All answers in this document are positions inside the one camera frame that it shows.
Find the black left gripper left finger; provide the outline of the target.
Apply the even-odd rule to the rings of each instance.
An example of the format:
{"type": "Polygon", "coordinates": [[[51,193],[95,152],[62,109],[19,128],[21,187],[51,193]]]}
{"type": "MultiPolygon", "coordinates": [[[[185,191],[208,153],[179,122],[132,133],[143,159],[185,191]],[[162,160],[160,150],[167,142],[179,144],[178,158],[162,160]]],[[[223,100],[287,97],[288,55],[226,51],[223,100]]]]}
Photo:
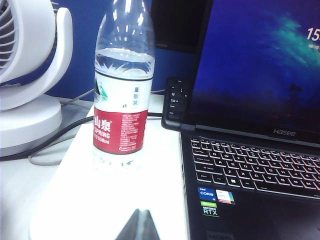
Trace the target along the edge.
{"type": "Polygon", "coordinates": [[[136,209],[120,231],[116,240],[134,240],[137,235],[140,210],[136,209]]]}

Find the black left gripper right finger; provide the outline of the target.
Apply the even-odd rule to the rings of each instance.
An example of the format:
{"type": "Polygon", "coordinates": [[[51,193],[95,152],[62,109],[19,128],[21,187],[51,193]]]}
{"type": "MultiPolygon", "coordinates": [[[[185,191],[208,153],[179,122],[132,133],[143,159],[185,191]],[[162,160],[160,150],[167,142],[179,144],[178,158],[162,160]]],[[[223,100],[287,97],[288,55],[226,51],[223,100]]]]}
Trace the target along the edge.
{"type": "Polygon", "coordinates": [[[149,210],[142,211],[141,240],[160,240],[155,223],[149,210]]]}

